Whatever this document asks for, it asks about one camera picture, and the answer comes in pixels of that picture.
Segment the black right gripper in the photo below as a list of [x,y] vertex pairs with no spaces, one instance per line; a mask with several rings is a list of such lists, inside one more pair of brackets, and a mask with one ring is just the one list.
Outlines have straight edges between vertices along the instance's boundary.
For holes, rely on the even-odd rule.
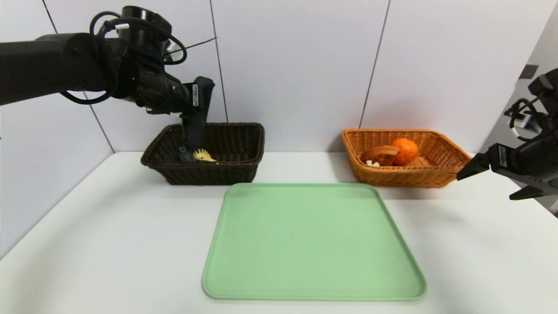
[[557,195],[557,132],[549,131],[517,148],[495,144],[488,152],[478,153],[466,163],[457,173],[456,180],[464,180],[490,168],[494,173],[525,184],[509,196],[510,200]]

